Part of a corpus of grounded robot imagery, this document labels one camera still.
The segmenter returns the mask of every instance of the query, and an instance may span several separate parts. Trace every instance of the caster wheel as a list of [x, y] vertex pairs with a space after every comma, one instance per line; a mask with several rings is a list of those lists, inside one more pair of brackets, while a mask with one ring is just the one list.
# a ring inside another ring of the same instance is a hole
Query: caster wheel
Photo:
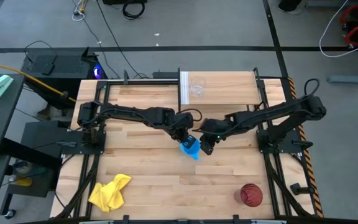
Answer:
[[11, 219], [16, 215], [16, 210], [10, 209], [9, 211], [7, 211], [5, 218], [6, 219]]

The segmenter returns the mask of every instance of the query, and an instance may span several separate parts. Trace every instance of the yellow cable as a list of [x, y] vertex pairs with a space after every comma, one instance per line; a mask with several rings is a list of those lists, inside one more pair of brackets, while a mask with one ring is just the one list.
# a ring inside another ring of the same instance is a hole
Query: yellow cable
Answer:
[[[30, 80], [33, 80], [34, 82], [36, 82], [36, 83], [42, 85], [43, 87], [45, 87], [45, 88], [47, 88], [47, 89], [49, 89], [49, 90], [51, 90], [51, 91], [53, 91], [53, 92], [59, 94], [60, 96], [63, 96], [63, 95], [64, 95], [64, 93], [58, 91], [57, 89], [55, 89], [55, 88], [53, 88], [53, 87], [51, 87], [51, 86], [48, 86], [47, 84], [41, 82], [40, 80], [38, 80], [38, 79], [32, 77], [31, 75], [28, 75], [28, 74], [26, 74], [26, 73], [20, 71], [20, 70], [18, 70], [18, 69], [11, 68], [11, 67], [8, 67], [8, 66], [5, 66], [5, 65], [0, 65], [0, 68], [5, 68], [5, 69], [8, 69], [8, 70], [17, 72], [17, 73], [19, 73], [19, 74], [22, 74], [22, 75], [24, 75], [26, 78], [28, 78], [28, 79], [30, 79]], [[71, 98], [71, 97], [69, 97], [68, 99], [71, 100], [72, 102], [75, 102], [75, 100], [74, 100], [73, 98]]]
[[82, 3], [81, 3], [81, 9], [80, 9], [80, 11], [81, 12], [85, 12], [85, 5], [84, 5], [84, 3], [85, 3], [85, 0], [82, 0]]

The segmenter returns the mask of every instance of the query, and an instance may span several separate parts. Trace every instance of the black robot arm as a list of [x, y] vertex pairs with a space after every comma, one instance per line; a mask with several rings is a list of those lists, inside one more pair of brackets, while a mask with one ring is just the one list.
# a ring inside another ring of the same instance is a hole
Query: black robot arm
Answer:
[[275, 141], [284, 138], [287, 132], [301, 123], [307, 120], [319, 120], [325, 116], [326, 108], [320, 98], [313, 96], [314, 92], [266, 109], [227, 114], [223, 120], [205, 119], [200, 128], [194, 130], [203, 133], [200, 137], [201, 149], [210, 155], [214, 145], [221, 140], [226, 140], [229, 136], [243, 134], [254, 129], [260, 123], [289, 116], [279, 125], [271, 126], [259, 134], [258, 138], [263, 138], [265, 142], [274, 144]]
[[191, 113], [175, 113], [171, 108], [161, 107], [130, 108], [110, 103], [100, 104], [95, 101], [80, 106], [77, 123], [83, 131], [89, 132], [91, 128], [110, 118], [140, 122], [151, 128], [162, 129], [173, 140], [180, 143], [186, 141], [188, 129], [193, 127]]

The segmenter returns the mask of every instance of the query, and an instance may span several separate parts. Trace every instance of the yellow cloth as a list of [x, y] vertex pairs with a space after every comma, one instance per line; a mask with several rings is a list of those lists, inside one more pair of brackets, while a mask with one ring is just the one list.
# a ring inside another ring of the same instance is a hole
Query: yellow cloth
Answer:
[[124, 204], [120, 190], [132, 179], [124, 174], [117, 174], [113, 181], [103, 185], [96, 183], [88, 201], [104, 212], [110, 212]]

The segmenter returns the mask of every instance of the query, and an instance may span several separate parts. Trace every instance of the glass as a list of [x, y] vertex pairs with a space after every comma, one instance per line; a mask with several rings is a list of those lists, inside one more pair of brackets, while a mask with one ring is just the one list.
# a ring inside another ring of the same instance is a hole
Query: glass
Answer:
[[194, 97], [201, 97], [204, 94], [206, 79], [204, 77], [193, 77], [190, 79], [190, 93]]

